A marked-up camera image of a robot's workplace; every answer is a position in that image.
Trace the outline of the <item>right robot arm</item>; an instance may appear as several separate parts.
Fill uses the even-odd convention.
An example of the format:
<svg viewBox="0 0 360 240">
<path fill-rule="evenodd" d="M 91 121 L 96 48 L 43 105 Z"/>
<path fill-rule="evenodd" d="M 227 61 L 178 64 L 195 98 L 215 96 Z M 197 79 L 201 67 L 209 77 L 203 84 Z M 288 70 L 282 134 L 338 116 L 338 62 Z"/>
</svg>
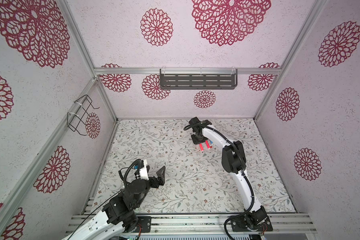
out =
<svg viewBox="0 0 360 240">
<path fill-rule="evenodd" d="M 221 164 L 236 183 L 242 198 L 244 210 L 242 213 L 229 217 L 225 225 L 231 223 L 234 227 L 250 232 L 272 231 L 271 220 L 261 202 L 255 195 L 247 173 L 247 160 L 241 141 L 233 141 L 225 137 L 208 120 L 200 121 L 192 118 L 184 130 L 192 129 L 191 135 L 195 145 L 210 141 L 222 153 Z"/>
</svg>

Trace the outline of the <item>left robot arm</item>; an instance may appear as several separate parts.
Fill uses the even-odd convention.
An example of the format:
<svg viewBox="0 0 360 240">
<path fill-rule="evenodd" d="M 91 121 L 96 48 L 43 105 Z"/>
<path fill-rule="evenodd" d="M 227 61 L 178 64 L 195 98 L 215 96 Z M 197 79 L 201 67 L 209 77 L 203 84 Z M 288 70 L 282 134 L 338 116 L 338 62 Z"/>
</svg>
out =
<svg viewBox="0 0 360 240">
<path fill-rule="evenodd" d="M 135 209 L 139 208 L 152 188 L 159 188 L 165 184 L 166 167 L 157 171 L 155 177 L 148 175 L 148 164 L 137 167 L 137 178 L 126 183 L 116 196 L 88 222 L 79 226 L 66 240 L 110 240 L 121 233 L 132 232 L 138 224 Z"/>
</svg>

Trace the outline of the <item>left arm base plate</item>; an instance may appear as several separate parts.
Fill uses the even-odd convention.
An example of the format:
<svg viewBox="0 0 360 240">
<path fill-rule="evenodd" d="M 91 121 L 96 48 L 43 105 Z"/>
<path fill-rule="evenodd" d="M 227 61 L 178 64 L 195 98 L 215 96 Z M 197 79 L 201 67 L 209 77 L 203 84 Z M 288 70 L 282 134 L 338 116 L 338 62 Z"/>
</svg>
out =
<svg viewBox="0 0 360 240">
<path fill-rule="evenodd" d="M 152 226 L 151 216 L 138 216 L 136 220 L 125 225 L 123 221 L 119 222 L 116 227 L 122 229 L 121 233 L 150 233 Z"/>
</svg>

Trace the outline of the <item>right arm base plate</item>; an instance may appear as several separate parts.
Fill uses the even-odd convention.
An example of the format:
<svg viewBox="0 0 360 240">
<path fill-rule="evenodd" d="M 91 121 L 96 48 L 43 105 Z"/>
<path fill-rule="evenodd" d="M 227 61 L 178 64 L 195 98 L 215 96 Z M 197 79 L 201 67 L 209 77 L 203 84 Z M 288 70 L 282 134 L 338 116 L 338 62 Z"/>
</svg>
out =
<svg viewBox="0 0 360 240">
<path fill-rule="evenodd" d="M 271 220 L 266 216 L 263 220 L 255 220 L 250 216 L 234 218 L 230 221 L 233 232 L 272 232 Z"/>
</svg>

